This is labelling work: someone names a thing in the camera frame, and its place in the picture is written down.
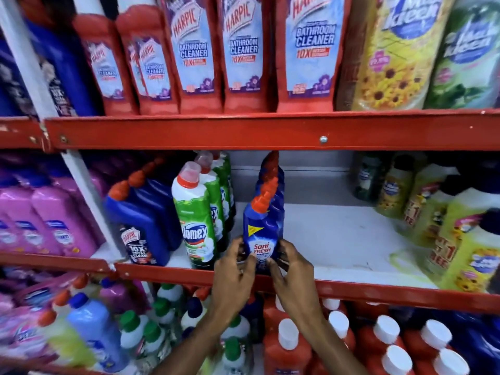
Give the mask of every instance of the yellow triangle sticker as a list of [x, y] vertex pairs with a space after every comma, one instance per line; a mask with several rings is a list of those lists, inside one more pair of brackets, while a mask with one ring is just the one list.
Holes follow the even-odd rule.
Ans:
[[250, 237], [251, 235], [257, 233], [259, 230], [264, 229], [263, 227], [253, 227], [248, 225], [248, 236]]

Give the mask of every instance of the purple bottle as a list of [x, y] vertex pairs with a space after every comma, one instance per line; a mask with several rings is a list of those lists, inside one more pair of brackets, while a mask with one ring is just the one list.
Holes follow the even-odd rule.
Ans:
[[0, 210], [2, 210], [18, 229], [24, 239], [25, 252], [35, 254], [64, 255], [52, 232], [36, 213], [31, 203], [33, 191], [13, 185], [0, 193]]
[[[19, 183], [13, 176], [4, 174], [0, 177], [0, 193], [17, 185]], [[31, 252], [27, 251], [25, 246], [22, 231], [4, 211], [0, 210], [0, 249], [7, 252]]]
[[33, 207], [63, 248], [65, 256], [90, 258], [97, 251], [97, 243], [71, 196], [51, 186], [45, 175], [30, 177], [29, 183], [34, 189]]
[[84, 196], [77, 186], [77, 182], [74, 181], [73, 177], [71, 176], [70, 170], [67, 169], [66, 165], [64, 163], [53, 164], [48, 166], [47, 170], [48, 175], [52, 179], [52, 185], [57, 188], [64, 189], [77, 203], [78, 210], [87, 221], [88, 226], [91, 228], [91, 232], [97, 244], [100, 246], [104, 242], [106, 242], [106, 239], [104, 238], [99, 225], [97, 225], [96, 219], [92, 215], [89, 206], [85, 202]]
[[125, 287], [123, 283], [105, 277], [101, 280], [101, 286], [99, 298], [108, 307], [111, 313], [121, 315], [127, 310], [133, 310], [137, 314], [144, 312], [137, 308], [132, 297], [128, 293], [127, 287]]

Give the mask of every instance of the light blue bottle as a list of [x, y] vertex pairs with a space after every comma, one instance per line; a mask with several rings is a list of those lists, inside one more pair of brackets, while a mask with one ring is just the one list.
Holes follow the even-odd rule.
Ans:
[[128, 355], [120, 346], [120, 330], [108, 309], [80, 292], [73, 296], [67, 321], [78, 332], [105, 372], [127, 367]]

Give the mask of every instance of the yellow max kleen bottle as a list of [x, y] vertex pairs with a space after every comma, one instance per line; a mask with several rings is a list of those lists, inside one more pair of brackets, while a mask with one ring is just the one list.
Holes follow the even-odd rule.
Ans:
[[484, 292], [500, 265], [500, 209], [490, 209], [469, 234], [443, 275], [440, 288]]
[[[352, 110], [421, 109], [455, 0], [365, 1], [365, 20], [358, 21], [366, 26], [365, 33], [346, 39], [358, 40], [359, 46], [363, 44], [359, 38], [365, 37], [359, 66], [352, 66], [355, 60], [349, 57], [345, 66], [347, 71], [355, 68], [357, 72], [351, 74], [351, 81], [355, 79], [352, 102], [348, 100], [352, 92], [342, 94], [346, 89], [342, 82], [348, 76], [341, 75], [337, 109], [345, 110], [342, 105], [350, 105]], [[349, 31], [356, 29], [349, 25]]]

